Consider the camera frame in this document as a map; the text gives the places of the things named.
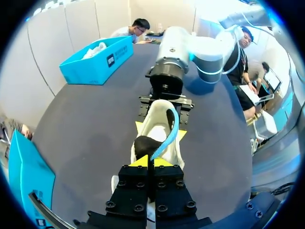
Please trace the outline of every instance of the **person's hand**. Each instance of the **person's hand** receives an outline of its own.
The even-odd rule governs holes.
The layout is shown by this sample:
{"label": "person's hand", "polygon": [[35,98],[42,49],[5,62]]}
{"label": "person's hand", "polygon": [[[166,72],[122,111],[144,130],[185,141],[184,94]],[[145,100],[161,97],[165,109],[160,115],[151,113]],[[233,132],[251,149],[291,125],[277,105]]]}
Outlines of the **person's hand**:
{"label": "person's hand", "polygon": [[138,42],[137,44],[149,44],[151,43],[152,41],[148,40],[148,41],[140,41]]}
{"label": "person's hand", "polygon": [[255,94],[257,94],[256,88],[252,85],[252,83],[248,83],[249,88],[251,91],[253,91]]}
{"label": "person's hand", "polygon": [[22,125],[21,133],[26,138],[31,138],[31,136],[32,136],[32,133],[30,132],[29,128],[24,124]]}

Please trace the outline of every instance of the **white shirt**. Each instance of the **white shirt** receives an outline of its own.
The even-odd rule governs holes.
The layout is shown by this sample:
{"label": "white shirt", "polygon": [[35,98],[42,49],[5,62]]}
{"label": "white shirt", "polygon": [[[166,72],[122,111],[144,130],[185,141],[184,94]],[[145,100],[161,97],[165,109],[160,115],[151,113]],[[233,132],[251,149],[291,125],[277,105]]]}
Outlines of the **white shirt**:
{"label": "white shirt", "polygon": [[129,28],[128,28],[128,26],[122,27],[122,28],[116,30],[115,32],[113,32],[113,33],[111,34],[110,37],[123,37],[123,36],[131,36],[131,37],[132,37],[132,42],[133,42],[133,43],[137,43],[137,42],[138,42],[138,39],[139,39],[135,34],[130,34],[130,33],[129,33]]}

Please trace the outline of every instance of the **man with glasses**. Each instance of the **man with glasses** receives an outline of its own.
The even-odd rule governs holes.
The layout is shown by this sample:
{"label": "man with glasses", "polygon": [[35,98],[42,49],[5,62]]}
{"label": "man with glasses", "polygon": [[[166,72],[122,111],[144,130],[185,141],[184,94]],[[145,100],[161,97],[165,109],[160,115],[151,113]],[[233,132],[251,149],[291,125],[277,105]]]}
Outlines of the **man with glasses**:
{"label": "man with glasses", "polygon": [[[251,32],[246,28],[242,27],[244,32],[244,37],[239,40],[240,45],[240,58],[238,65],[227,74],[231,84],[235,88],[235,92],[239,99],[240,105],[244,111],[244,116],[246,120],[252,118],[255,115],[255,106],[253,105],[252,101],[249,97],[240,89],[240,85],[247,84],[249,88],[257,94],[256,88],[252,85],[251,80],[249,79],[248,74],[248,59],[244,52],[244,49],[249,47],[251,42],[253,41],[253,35]],[[238,46],[236,45],[230,58],[228,59],[227,63],[224,66],[224,70],[230,70],[236,63],[238,57]]]}
{"label": "man with glasses", "polygon": [[136,19],[132,26],[122,27],[116,30],[110,37],[122,37],[122,36],[132,36],[132,42],[134,44],[147,44],[151,41],[138,41],[139,36],[150,29],[149,22],[146,19],[138,18]]}

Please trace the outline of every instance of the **black bracket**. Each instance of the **black bracket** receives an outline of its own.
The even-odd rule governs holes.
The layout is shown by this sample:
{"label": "black bracket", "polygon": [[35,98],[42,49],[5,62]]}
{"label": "black bracket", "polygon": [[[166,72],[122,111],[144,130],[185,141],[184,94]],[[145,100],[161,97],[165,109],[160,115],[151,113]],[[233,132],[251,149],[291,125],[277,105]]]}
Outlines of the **black bracket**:
{"label": "black bracket", "polygon": [[166,99],[167,101],[171,102],[174,107],[176,107],[176,110],[181,108],[180,111],[178,111],[179,114],[179,129],[180,130],[186,130],[188,125],[188,119],[190,115],[190,110],[194,108],[194,104],[192,103],[191,99],[186,98],[184,95],[176,96],[174,95],[168,95],[166,93],[162,93],[158,97],[154,97],[153,95],[150,96],[140,96],[139,97],[141,105],[140,110],[138,113],[138,122],[144,122],[145,117],[147,116],[147,112],[153,103],[153,101],[157,99]]}

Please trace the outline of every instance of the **black shirt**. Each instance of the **black shirt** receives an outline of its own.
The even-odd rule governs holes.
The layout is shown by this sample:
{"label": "black shirt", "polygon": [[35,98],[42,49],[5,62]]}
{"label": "black shirt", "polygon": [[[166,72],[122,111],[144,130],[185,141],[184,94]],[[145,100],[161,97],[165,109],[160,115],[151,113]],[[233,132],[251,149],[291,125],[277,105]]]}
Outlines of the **black shirt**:
{"label": "black shirt", "polygon": [[[224,66],[225,72],[230,70],[234,66],[234,64],[237,61],[237,57],[238,57],[238,46],[236,44],[231,56],[229,57],[227,63]],[[227,74],[233,86],[242,84],[242,78],[244,72],[246,73],[248,72],[248,59],[243,49],[240,48],[239,63],[235,69],[233,69],[230,73]]]}

